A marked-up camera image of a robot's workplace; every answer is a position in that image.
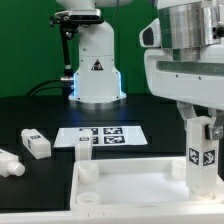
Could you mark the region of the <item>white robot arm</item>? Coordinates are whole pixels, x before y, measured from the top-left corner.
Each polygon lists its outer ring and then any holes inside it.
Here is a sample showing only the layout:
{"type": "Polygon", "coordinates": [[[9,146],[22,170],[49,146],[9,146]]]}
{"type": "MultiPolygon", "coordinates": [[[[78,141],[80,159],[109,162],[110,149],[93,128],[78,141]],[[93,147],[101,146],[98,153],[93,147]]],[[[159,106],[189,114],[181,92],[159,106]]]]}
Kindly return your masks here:
{"type": "MultiPolygon", "coordinates": [[[[119,98],[120,74],[114,65],[114,32],[100,9],[133,0],[56,0],[54,15],[62,34],[80,34],[75,101],[95,105],[119,98]]],[[[209,109],[205,136],[224,136],[224,0],[149,0],[157,18],[139,34],[151,92],[175,100],[185,120],[195,105],[209,109]]]]}

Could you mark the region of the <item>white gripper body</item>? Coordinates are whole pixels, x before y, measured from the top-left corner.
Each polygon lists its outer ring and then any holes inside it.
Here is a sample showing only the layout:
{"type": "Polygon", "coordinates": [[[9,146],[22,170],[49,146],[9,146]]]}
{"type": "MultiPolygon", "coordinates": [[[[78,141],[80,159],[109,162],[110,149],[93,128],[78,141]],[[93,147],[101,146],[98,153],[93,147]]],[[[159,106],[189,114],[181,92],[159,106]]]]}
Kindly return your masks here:
{"type": "Polygon", "coordinates": [[[147,49],[144,64],[151,93],[224,110],[224,45],[203,47],[196,62],[174,62],[170,51],[147,49]]]}

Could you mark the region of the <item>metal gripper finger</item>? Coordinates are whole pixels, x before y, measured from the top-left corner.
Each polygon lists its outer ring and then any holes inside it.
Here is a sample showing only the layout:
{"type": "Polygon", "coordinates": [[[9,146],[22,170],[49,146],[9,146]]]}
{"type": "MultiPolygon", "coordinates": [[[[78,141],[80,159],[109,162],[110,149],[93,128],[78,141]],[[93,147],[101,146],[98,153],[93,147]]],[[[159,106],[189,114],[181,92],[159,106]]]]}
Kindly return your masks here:
{"type": "Polygon", "coordinates": [[[196,117],[194,106],[190,103],[178,101],[177,108],[184,121],[184,129],[187,129],[187,120],[196,117]]]}
{"type": "Polygon", "coordinates": [[[208,109],[209,122],[205,133],[208,140],[220,140],[224,137],[224,111],[214,108],[208,109]]]}

